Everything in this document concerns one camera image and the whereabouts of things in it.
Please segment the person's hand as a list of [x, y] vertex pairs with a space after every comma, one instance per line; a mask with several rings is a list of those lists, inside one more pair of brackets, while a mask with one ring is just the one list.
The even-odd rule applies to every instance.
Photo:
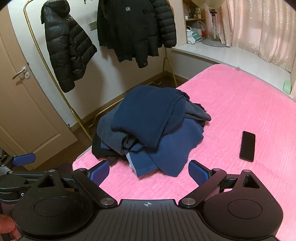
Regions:
[[20, 239], [20, 234], [16, 228], [16, 224], [14, 220], [4, 214], [1, 214], [0, 217], [0, 225], [1, 225], [1, 234], [10, 234], [13, 236], [12, 240], [19, 240]]

